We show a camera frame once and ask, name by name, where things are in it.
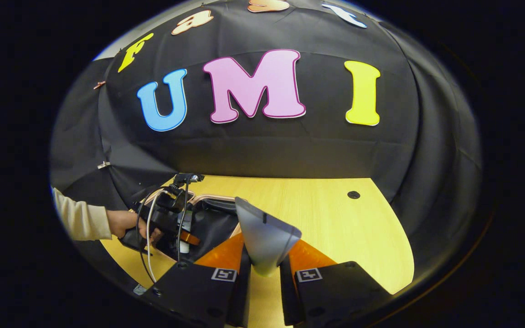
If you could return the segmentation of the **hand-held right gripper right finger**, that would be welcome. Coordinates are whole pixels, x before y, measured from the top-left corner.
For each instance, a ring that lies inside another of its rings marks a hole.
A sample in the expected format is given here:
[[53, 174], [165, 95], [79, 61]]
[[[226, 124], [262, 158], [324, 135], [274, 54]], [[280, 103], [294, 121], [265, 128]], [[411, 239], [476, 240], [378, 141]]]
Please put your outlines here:
[[280, 264], [284, 322], [295, 328], [366, 328], [392, 301], [354, 261], [336, 263], [297, 241]]

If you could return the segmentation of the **black backdrop cloth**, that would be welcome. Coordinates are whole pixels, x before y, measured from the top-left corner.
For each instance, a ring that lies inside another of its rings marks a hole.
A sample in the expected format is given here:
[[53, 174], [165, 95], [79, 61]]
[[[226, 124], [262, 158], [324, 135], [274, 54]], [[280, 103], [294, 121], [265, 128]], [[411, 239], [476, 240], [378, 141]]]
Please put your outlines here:
[[178, 172], [319, 179], [315, 200], [369, 178], [407, 234], [415, 282], [429, 280], [472, 232], [483, 176], [455, 69], [350, 8], [250, 10], [262, 1], [192, 4], [102, 51], [57, 114], [51, 184], [123, 208]]

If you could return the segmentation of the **white tube with green print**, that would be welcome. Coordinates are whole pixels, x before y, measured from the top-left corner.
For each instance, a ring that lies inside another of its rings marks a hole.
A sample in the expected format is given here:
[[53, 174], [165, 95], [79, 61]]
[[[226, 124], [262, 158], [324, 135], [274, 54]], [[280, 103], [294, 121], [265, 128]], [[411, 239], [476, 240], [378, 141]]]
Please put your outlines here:
[[180, 233], [180, 253], [187, 254], [190, 251], [190, 244], [186, 240], [191, 234], [192, 211], [186, 210], [185, 216], [183, 216], [183, 213], [180, 213], [178, 217], [178, 224], [179, 223], [182, 223], [182, 230]]

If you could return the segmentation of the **pink scalloped suitcase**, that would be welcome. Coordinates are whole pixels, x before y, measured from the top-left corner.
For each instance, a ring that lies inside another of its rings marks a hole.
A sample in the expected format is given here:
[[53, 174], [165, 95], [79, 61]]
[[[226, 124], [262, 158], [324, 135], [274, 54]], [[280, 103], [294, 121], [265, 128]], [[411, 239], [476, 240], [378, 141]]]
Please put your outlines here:
[[202, 237], [205, 241], [205, 251], [202, 255], [182, 256], [179, 251], [173, 256], [169, 256], [159, 251], [173, 260], [183, 260], [194, 263], [196, 260], [212, 251], [223, 241], [229, 239], [236, 232], [239, 226], [235, 203], [232, 200], [222, 199], [221, 197], [205, 196], [198, 200], [190, 200], [192, 213], [202, 230]]

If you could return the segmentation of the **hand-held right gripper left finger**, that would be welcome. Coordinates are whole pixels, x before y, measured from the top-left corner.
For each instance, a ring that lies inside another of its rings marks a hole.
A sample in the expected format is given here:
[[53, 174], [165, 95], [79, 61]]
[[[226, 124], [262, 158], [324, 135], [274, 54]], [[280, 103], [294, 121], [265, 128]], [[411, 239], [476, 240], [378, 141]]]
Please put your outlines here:
[[174, 264], [154, 284], [153, 304], [181, 328], [247, 328], [250, 272], [238, 233], [194, 263]]

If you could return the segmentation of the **plain white tube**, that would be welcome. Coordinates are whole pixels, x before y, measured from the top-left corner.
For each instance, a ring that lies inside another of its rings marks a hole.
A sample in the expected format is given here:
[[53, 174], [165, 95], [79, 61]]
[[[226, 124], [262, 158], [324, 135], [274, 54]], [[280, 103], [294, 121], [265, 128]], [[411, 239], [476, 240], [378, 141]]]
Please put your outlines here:
[[301, 230], [241, 197], [235, 197], [235, 207], [244, 245], [255, 272], [263, 277], [271, 276], [295, 243], [300, 241]]

